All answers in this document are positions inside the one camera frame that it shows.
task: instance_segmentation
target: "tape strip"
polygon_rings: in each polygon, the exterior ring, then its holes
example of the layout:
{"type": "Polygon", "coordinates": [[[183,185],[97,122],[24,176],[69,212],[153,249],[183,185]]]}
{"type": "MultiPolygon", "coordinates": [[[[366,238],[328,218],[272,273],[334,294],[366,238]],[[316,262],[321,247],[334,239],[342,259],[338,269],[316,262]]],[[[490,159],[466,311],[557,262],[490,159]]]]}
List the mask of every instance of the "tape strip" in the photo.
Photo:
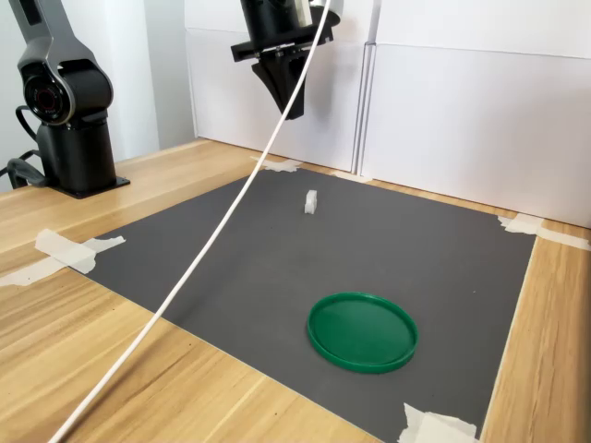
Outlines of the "tape strip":
{"type": "Polygon", "coordinates": [[[398,443],[477,443],[476,426],[459,418],[422,413],[404,404],[407,428],[398,438],[398,443]]]}
{"type": "Polygon", "coordinates": [[[344,173],[343,171],[334,171],[332,173],[335,177],[344,178],[345,180],[351,180],[358,183],[367,183],[373,180],[371,177],[362,177],[361,175],[355,175],[350,173],[344,173]]]}
{"type": "Polygon", "coordinates": [[[43,229],[37,234],[35,248],[83,274],[94,268],[96,252],[49,229],[43,229]]]}
{"type": "MultiPolygon", "coordinates": [[[[260,157],[250,157],[252,160],[259,161],[260,157]]],[[[265,160],[262,165],[265,169],[275,171],[276,173],[286,172],[286,173],[294,173],[297,171],[297,166],[302,164],[297,160],[286,160],[284,162],[272,162],[271,160],[265,160]]]]}
{"type": "Polygon", "coordinates": [[[81,245],[62,237],[58,233],[44,229],[37,234],[35,247],[49,255],[49,257],[1,277],[0,287],[10,284],[29,286],[68,266],[86,274],[94,269],[96,265],[94,258],[98,253],[121,245],[125,241],[122,236],[107,240],[91,238],[81,245]]]}
{"type": "Polygon", "coordinates": [[[574,235],[568,235],[567,233],[556,233],[550,229],[543,228],[542,223],[544,219],[534,217],[533,215],[517,214],[514,219],[499,217],[499,222],[501,222],[501,226],[508,233],[528,233],[550,240],[550,242],[591,251],[591,245],[588,240],[575,237],[574,235]]]}

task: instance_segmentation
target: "wooden table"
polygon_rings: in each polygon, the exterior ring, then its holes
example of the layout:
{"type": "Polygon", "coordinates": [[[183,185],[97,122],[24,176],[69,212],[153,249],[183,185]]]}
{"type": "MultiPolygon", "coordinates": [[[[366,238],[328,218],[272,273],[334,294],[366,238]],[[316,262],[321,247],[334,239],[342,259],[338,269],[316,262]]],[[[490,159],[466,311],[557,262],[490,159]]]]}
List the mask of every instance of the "wooden table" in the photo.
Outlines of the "wooden table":
{"type": "MultiPolygon", "coordinates": [[[[255,164],[251,155],[202,140],[117,164],[132,185],[92,198],[75,200],[32,187],[1,194],[0,274],[44,257],[34,248],[43,228],[82,242],[248,175],[255,164]]],[[[384,182],[368,185],[515,215],[384,182]]],[[[587,229],[555,221],[545,226],[591,239],[587,229]]],[[[590,441],[590,257],[587,251],[536,240],[482,441],[590,441]]],[[[50,437],[150,316],[70,269],[28,287],[0,288],[0,441],[50,437]]],[[[85,442],[374,440],[165,320],[158,321],[69,437],[85,442]]]]}

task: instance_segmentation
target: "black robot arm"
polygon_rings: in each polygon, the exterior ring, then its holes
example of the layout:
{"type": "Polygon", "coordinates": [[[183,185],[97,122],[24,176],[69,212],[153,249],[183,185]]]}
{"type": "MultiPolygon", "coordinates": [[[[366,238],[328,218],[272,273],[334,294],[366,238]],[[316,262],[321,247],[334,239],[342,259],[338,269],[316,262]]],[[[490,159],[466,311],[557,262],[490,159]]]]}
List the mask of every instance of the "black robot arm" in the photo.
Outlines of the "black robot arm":
{"type": "MultiPolygon", "coordinates": [[[[271,96],[283,112],[296,88],[309,53],[309,46],[314,40],[322,9],[322,0],[241,0],[242,10],[247,22],[250,42],[232,46],[235,62],[257,58],[252,66],[253,72],[267,87],[271,96]],[[309,15],[298,10],[309,8],[309,15]]],[[[340,7],[329,12],[319,44],[332,41],[332,27],[339,24],[340,7]]],[[[304,115],[304,96],[306,84],[297,94],[294,105],[287,115],[293,120],[304,115]]]]}
{"type": "Polygon", "coordinates": [[[107,126],[111,81],[74,35],[61,0],[10,5],[27,43],[18,61],[25,102],[42,121],[36,135],[23,126],[36,138],[44,170],[43,176],[13,159],[6,168],[12,186],[50,186],[84,198],[129,183],[115,175],[107,126]]]}

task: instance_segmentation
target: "round lid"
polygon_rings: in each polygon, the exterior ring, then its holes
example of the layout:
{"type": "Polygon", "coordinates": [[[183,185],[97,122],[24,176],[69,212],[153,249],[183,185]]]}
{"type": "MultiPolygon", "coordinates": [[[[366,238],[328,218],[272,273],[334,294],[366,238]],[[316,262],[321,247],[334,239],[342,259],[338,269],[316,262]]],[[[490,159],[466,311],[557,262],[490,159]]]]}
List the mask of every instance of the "round lid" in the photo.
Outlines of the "round lid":
{"type": "Polygon", "coordinates": [[[372,374],[406,364],[418,342],[413,319],[369,293],[336,293],[317,302],[308,316],[308,336],[335,365],[372,374]]]}

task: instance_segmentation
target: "dark gray mat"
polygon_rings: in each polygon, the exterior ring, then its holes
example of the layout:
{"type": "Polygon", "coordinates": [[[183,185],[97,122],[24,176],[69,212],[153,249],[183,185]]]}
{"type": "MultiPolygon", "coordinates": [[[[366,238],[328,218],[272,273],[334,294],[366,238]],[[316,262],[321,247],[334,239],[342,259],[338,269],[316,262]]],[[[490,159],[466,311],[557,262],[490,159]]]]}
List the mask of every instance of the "dark gray mat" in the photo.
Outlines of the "dark gray mat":
{"type": "MultiPolygon", "coordinates": [[[[89,277],[158,308],[244,180],[117,229],[89,277]]],[[[535,237],[497,217],[309,171],[263,171],[164,316],[386,441],[403,403],[480,428],[535,237]],[[316,215],[305,215],[309,189],[316,215]],[[323,360],[308,342],[323,296],[374,293],[417,323],[415,357],[384,375],[323,360]]]]}

